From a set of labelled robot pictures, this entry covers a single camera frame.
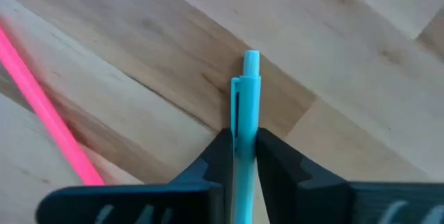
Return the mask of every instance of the pink straw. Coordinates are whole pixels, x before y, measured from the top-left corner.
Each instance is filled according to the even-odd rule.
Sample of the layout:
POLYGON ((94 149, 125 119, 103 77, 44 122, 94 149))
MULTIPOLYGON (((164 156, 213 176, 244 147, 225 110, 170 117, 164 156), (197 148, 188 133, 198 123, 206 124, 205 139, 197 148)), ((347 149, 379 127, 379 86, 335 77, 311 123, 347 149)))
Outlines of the pink straw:
POLYGON ((104 185, 68 127, 0 28, 0 60, 85 185, 104 185))

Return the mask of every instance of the turquoise pen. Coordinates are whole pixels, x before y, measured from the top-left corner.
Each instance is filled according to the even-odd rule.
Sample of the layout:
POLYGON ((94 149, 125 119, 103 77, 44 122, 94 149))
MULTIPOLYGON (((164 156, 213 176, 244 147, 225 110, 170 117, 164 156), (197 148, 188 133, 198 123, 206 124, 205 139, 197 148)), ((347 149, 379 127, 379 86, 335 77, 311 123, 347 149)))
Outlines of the turquoise pen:
POLYGON ((251 224, 255 186, 255 140, 259 127, 259 51, 248 50, 244 74, 231 80, 231 131, 235 147, 234 223, 251 224))

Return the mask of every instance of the black holder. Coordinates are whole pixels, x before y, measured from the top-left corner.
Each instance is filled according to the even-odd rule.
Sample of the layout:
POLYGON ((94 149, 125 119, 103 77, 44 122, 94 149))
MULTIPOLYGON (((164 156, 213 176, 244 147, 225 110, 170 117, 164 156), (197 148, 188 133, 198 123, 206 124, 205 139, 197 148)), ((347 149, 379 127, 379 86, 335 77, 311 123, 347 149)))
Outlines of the black holder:
MULTIPOLYGON (((442 223, 444 184, 348 182, 266 129, 257 170, 270 223, 442 223)), ((36 220, 52 223, 231 223, 232 134, 223 129, 166 185, 68 187, 50 193, 36 220)))

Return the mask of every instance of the pen clip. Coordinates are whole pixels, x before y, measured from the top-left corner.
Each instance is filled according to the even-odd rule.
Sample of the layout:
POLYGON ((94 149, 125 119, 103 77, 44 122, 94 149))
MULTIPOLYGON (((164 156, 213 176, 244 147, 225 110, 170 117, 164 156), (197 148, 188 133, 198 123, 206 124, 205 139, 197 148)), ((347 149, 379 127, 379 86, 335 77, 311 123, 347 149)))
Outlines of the pen clip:
POLYGON ((240 78, 233 78, 231 80, 231 132, 233 139, 237 138, 238 122, 239 122, 239 83, 240 78))

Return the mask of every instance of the wooden surface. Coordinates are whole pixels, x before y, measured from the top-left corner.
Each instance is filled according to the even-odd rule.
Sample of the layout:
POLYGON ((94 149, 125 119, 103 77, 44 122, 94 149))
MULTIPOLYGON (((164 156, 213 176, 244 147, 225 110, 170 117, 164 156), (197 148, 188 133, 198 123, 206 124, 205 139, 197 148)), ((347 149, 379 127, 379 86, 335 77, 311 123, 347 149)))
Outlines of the wooden surface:
MULTIPOLYGON (((437 181, 443 6, 0 0, 0 24, 109 184, 168 182, 193 161, 228 126, 248 48, 264 54, 261 126, 350 180, 437 181)), ((0 223, 32 223, 46 193, 80 181, 3 67, 0 112, 0 223)))

